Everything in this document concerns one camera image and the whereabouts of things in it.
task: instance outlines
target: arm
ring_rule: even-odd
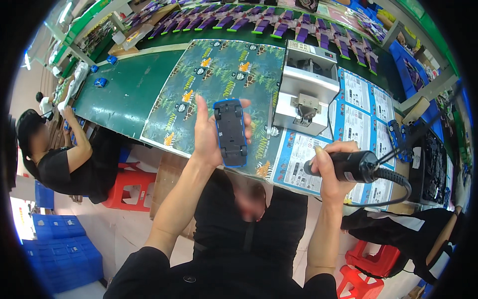
[[[53,103],[53,100],[55,99],[55,93],[52,92],[52,95],[48,98],[48,103]]]
[[[427,265],[433,260],[435,255],[438,253],[438,251],[440,250],[440,248],[443,245],[443,242],[445,242],[446,240],[448,240],[450,238],[451,232],[453,231],[453,228],[455,227],[456,220],[458,218],[458,216],[456,214],[457,213],[459,214],[460,212],[461,212],[461,207],[457,206],[455,208],[455,213],[453,213],[453,215],[451,215],[450,220],[445,225],[445,227],[442,229],[442,232],[438,235],[438,238],[435,241],[435,244],[433,245],[432,250],[430,251],[430,253],[426,257],[426,264]]]
[[[159,206],[144,246],[155,247],[171,257],[176,239],[193,218],[199,196],[213,171],[210,164],[192,154],[176,186]]]
[[[380,20],[380,22],[383,23],[383,27],[387,30],[390,30],[390,28],[393,26],[393,22],[390,21],[386,16],[383,14],[377,13],[377,19]]]
[[[76,120],[70,106],[65,107],[65,110],[63,110],[63,115],[71,126],[73,133],[75,133],[76,143],[78,144],[66,152],[68,157],[68,169],[70,170],[70,173],[72,173],[91,157],[93,150],[85,131],[83,131],[80,124]]]
[[[72,147],[73,144],[71,143],[70,130],[63,128],[63,134],[65,137],[65,146]]]
[[[207,118],[207,104],[201,96],[196,97],[197,119],[195,149],[186,164],[178,183],[166,196],[158,209],[151,232],[144,246],[161,250],[169,259],[179,234],[194,216],[197,201],[203,192],[214,169],[222,164],[221,151],[217,141],[214,116]],[[241,100],[242,107],[250,105],[249,100]],[[250,116],[244,113],[246,138],[250,143],[252,130]]]
[[[355,183],[337,180],[334,164],[328,153],[358,150],[354,141],[334,142],[324,149],[320,146],[315,148],[316,156],[312,160],[312,172],[320,170],[322,176],[320,187],[322,208],[307,250],[305,282],[321,273],[333,275],[338,256],[342,206],[345,196],[355,186]]]

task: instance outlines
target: fingernail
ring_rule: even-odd
[[[320,155],[320,153],[323,152],[323,151],[324,151],[324,149],[320,145],[317,145],[315,147],[315,154],[316,155]]]

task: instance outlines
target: floor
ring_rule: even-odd
[[[156,172],[161,154],[162,151],[156,148],[148,149],[143,146],[135,146],[128,162],[141,160],[140,168],[145,171]],[[151,200],[150,197],[147,197],[145,205],[148,205],[148,198]],[[114,276],[128,256],[142,247],[151,229],[152,221],[148,212],[107,209],[102,204],[92,204],[88,199],[85,199],[80,205],[72,202],[68,196],[58,193],[55,193],[54,199],[55,212],[63,215],[76,215],[85,228],[88,237],[103,255],[105,278]],[[307,247],[320,208],[321,202],[309,197],[306,228],[293,263],[293,279],[301,286],[304,284]],[[344,214],[352,212],[353,210],[345,210]],[[334,273],[337,285],[342,280],[339,269],[346,263],[345,253],[353,249],[356,243],[357,239],[351,235],[344,233],[340,235],[339,256]],[[368,252],[374,254],[378,252],[379,247],[376,244],[369,244]],[[180,236],[171,255],[171,266],[190,261],[192,254],[193,241]],[[409,261],[405,270],[413,271],[411,261]],[[419,281],[418,276],[401,272],[395,277],[384,280],[385,287],[378,299],[402,298]]]

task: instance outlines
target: label sticker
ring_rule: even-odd
[[[352,183],[356,182],[356,180],[354,179],[354,176],[352,175],[352,173],[350,171],[344,172],[344,176],[347,179],[347,181],[352,182]]]

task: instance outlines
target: person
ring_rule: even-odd
[[[77,146],[72,147],[69,132],[64,131],[66,146],[49,149],[45,118],[33,109],[20,116],[16,129],[23,163],[36,180],[53,191],[87,196],[93,203],[106,201],[118,173],[120,136],[100,128],[90,144],[71,107],[65,108],[64,117]]]
[[[380,9],[377,11],[377,19],[383,23],[383,27],[387,30],[393,26],[396,18],[384,9]],[[405,27],[405,31],[401,31],[397,36],[398,42],[403,45],[409,47],[414,53],[417,53],[420,50],[421,43],[420,40],[413,34],[407,27]]]
[[[359,240],[392,245],[415,265],[413,273],[434,284],[457,243],[464,221],[461,207],[442,208],[412,215],[359,209],[342,219],[341,229]]]
[[[42,112],[42,114],[46,115],[48,112],[53,110],[54,99],[55,99],[54,92],[49,97],[45,97],[40,91],[36,93],[36,101],[40,103],[40,111]]]
[[[250,101],[241,100],[242,107]],[[292,279],[305,230],[307,196],[274,187],[260,221],[244,221],[223,171],[214,116],[196,96],[195,149],[176,186],[160,205],[144,246],[132,253],[103,298],[337,298],[332,276],[343,201],[354,183],[339,182],[328,153],[358,151],[355,142],[318,148],[312,171],[322,174],[320,210],[307,252],[305,284]],[[244,113],[250,144],[251,118]],[[196,219],[193,259],[170,267],[176,239]]]

